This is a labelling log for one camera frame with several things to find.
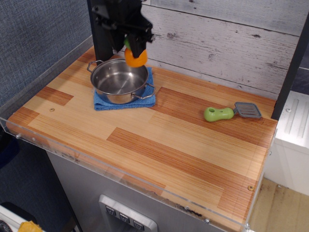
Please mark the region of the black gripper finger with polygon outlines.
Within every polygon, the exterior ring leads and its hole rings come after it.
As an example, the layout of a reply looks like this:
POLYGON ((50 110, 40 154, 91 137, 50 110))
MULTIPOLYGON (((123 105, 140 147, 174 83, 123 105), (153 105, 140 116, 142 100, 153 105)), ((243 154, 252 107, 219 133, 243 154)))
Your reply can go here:
POLYGON ((116 52, 123 49, 126 34, 127 29, 124 26, 108 26, 106 29, 108 41, 116 52))
POLYGON ((145 33, 128 34, 126 46, 132 52, 134 58, 138 58, 146 49, 147 35, 145 33))

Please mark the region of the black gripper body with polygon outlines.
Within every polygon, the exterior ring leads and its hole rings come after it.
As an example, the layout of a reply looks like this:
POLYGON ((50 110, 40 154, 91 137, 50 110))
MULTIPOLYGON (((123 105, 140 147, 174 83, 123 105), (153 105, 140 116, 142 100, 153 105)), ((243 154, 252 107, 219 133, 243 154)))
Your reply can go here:
POLYGON ((106 31, 108 26, 124 26, 127 34, 145 33, 147 42, 152 43, 152 23, 142 13, 141 0, 101 0, 92 12, 97 16, 95 21, 106 31))

